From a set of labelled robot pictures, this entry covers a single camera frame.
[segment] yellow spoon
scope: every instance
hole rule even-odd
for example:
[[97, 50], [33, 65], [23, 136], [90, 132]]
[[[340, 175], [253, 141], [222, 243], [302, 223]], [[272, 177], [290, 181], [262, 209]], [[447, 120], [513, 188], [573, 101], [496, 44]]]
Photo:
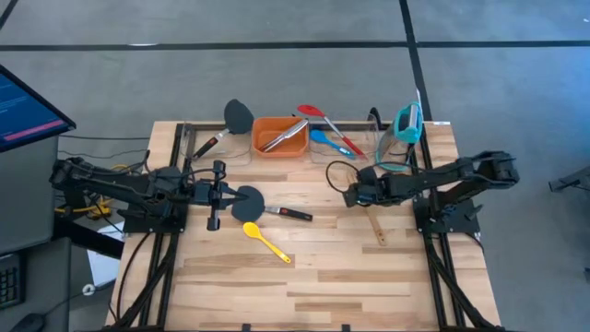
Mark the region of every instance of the yellow spoon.
[[285, 263], [291, 262], [291, 259], [287, 255], [283, 254], [283, 252], [280, 251], [280, 249], [276, 248], [272, 243], [270, 243], [264, 237], [262, 237], [262, 234], [260, 233], [260, 229], [258, 228], [258, 226], [256, 226], [255, 223], [245, 222], [243, 224], [243, 232], [245, 232], [246, 235], [248, 235], [249, 237], [251, 237], [253, 239], [258, 239], [258, 240], [262, 241], [264, 244], [266, 244], [267, 247], [270, 248], [270, 250], [273, 251], [273, 253], [277, 254], [277, 256], [279, 256], [282, 260], [284, 260]]

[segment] kitchen utensil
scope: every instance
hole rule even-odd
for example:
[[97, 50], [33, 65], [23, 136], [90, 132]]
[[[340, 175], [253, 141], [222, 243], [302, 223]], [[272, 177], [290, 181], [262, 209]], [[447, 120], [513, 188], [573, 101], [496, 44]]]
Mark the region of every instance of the kitchen utensil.
[[207, 151], [213, 148], [220, 139], [227, 134], [246, 134], [252, 130], [252, 123], [254, 122], [254, 116], [252, 112], [238, 100], [231, 100], [225, 105], [223, 111], [223, 118], [225, 119], [226, 128], [223, 131], [215, 134], [209, 139], [195, 154], [193, 158], [202, 157]]
[[280, 142], [284, 141], [285, 139], [289, 139], [289, 138], [293, 137], [293, 135], [299, 133], [308, 123], [309, 123], [309, 121], [306, 120], [306, 119], [299, 121], [294, 126], [292, 126], [291, 128], [289, 128], [286, 132], [284, 132], [283, 134], [277, 136], [277, 138], [271, 140], [270, 142], [266, 143], [262, 147], [262, 151], [263, 152], [270, 151], [272, 148], [274, 148], [277, 145], [279, 145]]
[[243, 232], [245, 232], [246, 235], [248, 235], [248, 237], [262, 241], [262, 243], [266, 244], [266, 246], [268, 248], [270, 248], [270, 250], [272, 250], [273, 253], [275, 253], [277, 256], [279, 256], [280, 259], [285, 261], [285, 263], [291, 262], [291, 259], [287, 255], [285, 255], [282, 251], [280, 251], [280, 249], [276, 248], [272, 243], [267, 241], [262, 236], [262, 234], [260, 233], [260, 229], [258, 228], [258, 226], [256, 226], [255, 223], [253, 223], [253, 222], [244, 223], [243, 224]]
[[280, 216], [291, 217], [305, 221], [312, 221], [313, 215], [286, 207], [265, 207], [265, 198], [258, 189], [250, 185], [238, 188], [238, 193], [248, 196], [247, 199], [231, 206], [231, 215], [239, 221], [256, 221], [263, 212], [275, 213]]
[[354, 154], [352, 152], [332, 142], [330, 139], [328, 139], [328, 137], [325, 136], [323, 131], [312, 130], [312, 132], [310, 133], [310, 138], [317, 143], [327, 144], [328, 146], [334, 148], [336, 151], [345, 155], [347, 158], [354, 160]]
[[348, 137], [344, 136], [344, 134], [342, 134], [338, 128], [336, 128], [336, 126], [332, 123], [332, 121], [330, 121], [330, 119], [327, 118], [327, 116], [325, 116], [325, 114], [318, 110], [315, 106], [312, 105], [300, 105], [297, 110], [299, 110], [299, 112], [303, 113], [303, 114], [307, 114], [310, 116], [319, 116], [321, 118], [324, 119], [324, 121], [332, 128], [332, 130], [334, 130], [339, 136], [340, 138], [342, 138], [342, 140], [350, 147], [352, 148], [352, 150], [358, 154], [359, 156], [362, 156], [363, 158], [365, 157], [365, 154], [362, 153], [362, 151], [360, 150], [360, 148], [357, 148], [357, 146], [354, 145], [354, 143], [352, 143], [352, 141], [350, 141], [350, 139], [348, 139]]

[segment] wooden table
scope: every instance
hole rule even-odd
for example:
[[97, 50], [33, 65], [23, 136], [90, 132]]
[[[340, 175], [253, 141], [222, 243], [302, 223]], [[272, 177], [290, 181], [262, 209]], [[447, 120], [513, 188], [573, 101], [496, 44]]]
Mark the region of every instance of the wooden table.
[[[154, 124], [148, 161], [152, 170], [169, 165], [176, 125]], [[454, 161], [457, 150], [451, 126], [426, 123], [426, 130], [434, 167]], [[214, 134], [199, 132], [196, 146]], [[365, 209], [346, 208], [341, 194], [327, 185], [329, 158], [308, 152], [297, 159], [263, 159], [253, 151], [242, 153], [248, 151], [249, 142], [230, 138], [223, 144], [218, 148], [221, 154], [212, 151], [194, 168], [210, 167], [213, 159], [228, 157], [230, 187], [252, 185], [267, 205], [312, 213], [313, 223], [268, 213], [257, 221], [267, 240], [292, 259], [289, 265], [246, 237], [242, 223], [229, 210], [220, 213], [219, 231], [207, 231], [209, 208], [190, 207], [178, 246], [167, 330], [239, 330], [244, 323], [252, 324], [253, 330], [339, 330], [342, 324], [351, 324], [353, 330], [438, 330], [424, 244], [409, 201], [399, 207], [373, 207], [387, 241], [387, 246], [380, 246]], [[116, 290], [141, 237], [134, 234], [126, 239]], [[123, 309], [146, 282], [153, 238], [131, 265]], [[450, 234], [449, 240], [459, 285], [484, 317], [499, 324], [481, 249], [464, 234]], [[442, 285], [452, 325], [450, 295]], [[150, 323], [158, 311], [159, 290], [155, 294]]]

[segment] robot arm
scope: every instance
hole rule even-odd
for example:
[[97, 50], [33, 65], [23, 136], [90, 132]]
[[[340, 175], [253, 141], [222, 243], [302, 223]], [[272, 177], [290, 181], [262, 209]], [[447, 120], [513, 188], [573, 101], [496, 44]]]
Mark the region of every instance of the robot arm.
[[506, 189], [518, 183], [518, 172], [512, 161], [510, 154], [492, 151], [459, 158], [418, 175], [386, 173], [377, 177], [373, 167], [367, 167], [359, 171], [359, 181], [351, 184], [343, 197], [349, 208], [356, 204], [387, 207], [399, 205], [424, 190], [460, 182], [441, 193], [444, 206], [459, 204], [486, 189]]
[[[82, 158], [58, 160], [53, 166], [50, 182], [64, 192], [96, 193], [129, 203], [118, 213], [125, 218], [128, 232], [179, 232], [186, 222], [189, 204], [210, 206], [207, 229], [219, 228], [218, 211], [247, 197], [222, 182], [225, 163], [214, 161], [214, 179], [199, 179], [189, 183], [189, 174], [175, 167], [156, 169], [148, 173], [134, 172], [144, 163], [128, 170], [113, 171], [94, 166]], [[233, 198], [224, 198], [232, 194]]]

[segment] computer monitor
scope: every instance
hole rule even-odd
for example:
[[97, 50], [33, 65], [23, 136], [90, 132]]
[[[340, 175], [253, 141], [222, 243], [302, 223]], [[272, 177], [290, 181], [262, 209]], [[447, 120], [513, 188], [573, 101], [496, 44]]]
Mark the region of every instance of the computer monitor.
[[74, 128], [72, 120], [0, 65], [0, 152]]

